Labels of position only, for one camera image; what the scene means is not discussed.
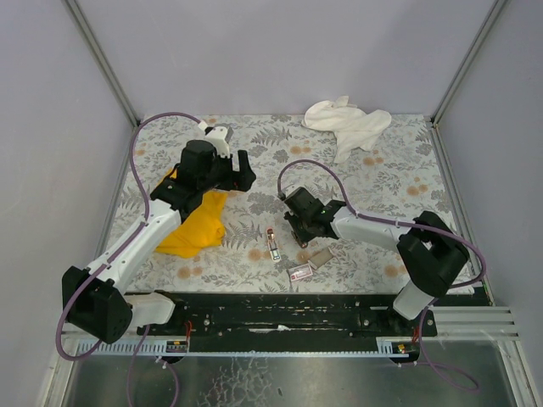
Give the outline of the brown staple box tray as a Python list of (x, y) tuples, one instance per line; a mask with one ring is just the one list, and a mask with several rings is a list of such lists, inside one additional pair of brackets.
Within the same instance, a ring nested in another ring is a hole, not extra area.
[(314, 270), (318, 270), (320, 267), (324, 266), (327, 262), (334, 258), (333, 252), (330, 248), (324, 248), (316, 254), (313, 254), (309, 259), (308, 263)]

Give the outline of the white red staple box sleeve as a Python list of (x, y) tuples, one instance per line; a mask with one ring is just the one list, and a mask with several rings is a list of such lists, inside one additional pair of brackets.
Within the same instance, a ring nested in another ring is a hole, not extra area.
[(313, 276), (313, 268), (310, 264), (298, 265), (288, 270), (291, 282), (298, 282)]

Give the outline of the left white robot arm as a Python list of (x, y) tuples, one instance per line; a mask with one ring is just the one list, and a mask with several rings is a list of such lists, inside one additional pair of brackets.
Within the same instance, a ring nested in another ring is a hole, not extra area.
[(85, 269), (70, 267), (62, 278), (61, 321), (82, 329), (103, 343), (119, 340), (133, 327), (163, 325), (175, 304), (160, 293), (128, 295), (133, 277), (144, 261), (203, 202), (206, 192), (247, 192), (256, 175), (246, 151), (220, 156), (208, 141), (191, 140), (182, 150), (174, 173), (151, 192), (143, 217)]

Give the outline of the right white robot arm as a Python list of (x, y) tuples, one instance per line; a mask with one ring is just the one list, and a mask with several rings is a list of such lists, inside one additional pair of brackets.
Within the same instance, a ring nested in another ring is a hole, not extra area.
[(469, 260), (465, 244), (433, 212), (424, 211), (403, 226), (392, 218), (357, 215), (343, 201), (324, 204), (303, 187), (281, 199), (288, 208), (284, 219), (301, 247), (322, 237), (369, 243), (397, 253), (409, 281), (392, 309), (408, 321), (415, 320), (434, 299), (445, 296)]

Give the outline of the yellow folded cloth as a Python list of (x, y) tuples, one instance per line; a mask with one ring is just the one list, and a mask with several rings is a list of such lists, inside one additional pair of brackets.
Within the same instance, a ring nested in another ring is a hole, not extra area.
[(206, 192), (202, 204), (159, 244), (155, 252), (189, 259), (202, 249), (221, 246), (226, 233), (221, 221), (226, 201), (225, 192)]

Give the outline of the floral table mat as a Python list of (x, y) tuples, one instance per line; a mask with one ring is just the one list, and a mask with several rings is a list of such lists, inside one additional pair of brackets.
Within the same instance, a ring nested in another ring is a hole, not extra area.
[[(300, 115), (209, 115), (210, 125), (233, 130), (230, 147), (246, 150), (256, 180), (248, 192), (230, 192), (221, 221), (221, 246), (183, 259), (151, 254), (133, 277), (130, 290), (224, 293), (397, 293), (408, 273), (400, 256), (353, 241), (317, 238), (306, 248), (294, 240), (277, 189), (306, 188), (324, 203), (348, 198), (359, 210), (411, 220), (435, 212), (456, 227), (434, 146), (420, 114), (396, 114), (369, 152), (356, 149), (335, 164), (330, 132), (302, 126)], [(276, 235), (281, 260), (273, 262), (266, 229)], [(288, 270), (330, 248), (334, 258), (313, 276), (291, 282)]]

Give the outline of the white crumpled cloth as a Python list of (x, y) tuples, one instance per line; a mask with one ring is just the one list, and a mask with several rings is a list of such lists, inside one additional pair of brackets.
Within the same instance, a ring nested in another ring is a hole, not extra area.
[(355, 149), (371, 151), (391, 121), (389, 112), (377, 109), (367, 114), (349, 103), (348, 96), (341, 96), (308, 108), (302, 126), (313, 131), (332, 132), (337, 145), (334, 163), (342, 164)]

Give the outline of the left aluminium frame post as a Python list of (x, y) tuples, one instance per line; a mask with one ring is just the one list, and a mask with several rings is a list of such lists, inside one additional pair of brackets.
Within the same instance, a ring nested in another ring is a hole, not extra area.
[(126, 117), (128, 123), (132, 127), (139, 126), (140, 119), (137, 116), (136, 110), (126, 95), (126, 92), (123, 89), (123, 86), (121, 85), (113, 67), (111, 66), (101, 44), (99, 43), (94, 29), (91, 27), (80, 3), (76, 0), (62, 0), (61, 3), (73, 20), (76, 29), (79, 31), (82, 40), (86, 44), (87, 49), (92, 56), (92, 59), (97, 65), (98, 70), (108, 85), (114, 99), (119, 104), (120, 109)]

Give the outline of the aluminium frame post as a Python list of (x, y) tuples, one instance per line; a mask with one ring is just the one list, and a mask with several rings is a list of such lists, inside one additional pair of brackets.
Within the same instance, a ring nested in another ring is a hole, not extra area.
[(472, 40), (466, 55), (463, 57), (462, 62), (456, 70), (456, 73), (453, 75), (451, 83), (447, 87), (444, 96), (441, 98), (434, 113), (429, 117), (429, 122), (433, 126), (438, 125), (445, 116), (447, 109), (452, 104), (456, 93), (460, 89), (464, 79), (485, 45), (487, 38), (493, 31), (496, 23), (509, 3), (509, 0), (495, 0), (492, 3), (482, 25), (479, 27), (474, 39)]
[(76, 29), (79, 31), (82, 40), (86, 44), (87, 49), (92, 56), (92, 59), (97, 65), (98, 70), (108, 85), (114, 99), (119, 104), (120, 109), (126, 117), (128, 123), (132, 127), (139, 126), (140, 119), (137, 116), (136, 110), (126, 95), (126, 92), (123, 89), (123, 86), (121, 85), (113, 67), (111, 66), (101, 44), (99, 43), (94, 29), (91, 27), (80, 3), (76, 0), (62, 0), (61, 3), (73, 20)]

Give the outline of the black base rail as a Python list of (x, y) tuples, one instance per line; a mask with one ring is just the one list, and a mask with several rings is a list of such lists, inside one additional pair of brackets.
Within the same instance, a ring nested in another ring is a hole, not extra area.
[(167, 293), (166, 322), (154, 315), (156, 336), (188, 334), (193, 352), (344, 352), (374, 350), (380, 337), (435, 337), (432, 313), (409, 321), (385, 294)]

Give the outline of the right aluminium frame post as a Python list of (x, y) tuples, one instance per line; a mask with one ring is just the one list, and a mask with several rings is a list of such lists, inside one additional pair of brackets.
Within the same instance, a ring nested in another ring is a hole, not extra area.
[(485, 45), (487, 38), (493, 31), (496, 23), (509, 3), (509, 0), (495, 0), (492, 3), (482, 25), (479, 27), (474, 39), (472, 40), (466, 55), (463, 57), (462, 62), (456, 70), (456, 73), (453, 75), (451, 83), (447, 87), (444, 96), (441, 98), (434, 113), (429, 117), (429, 122), (433, 126), (438, 125), (445, 116), (447, 109), (452, 104), (456, 93), (460, 89), (464, 79)]

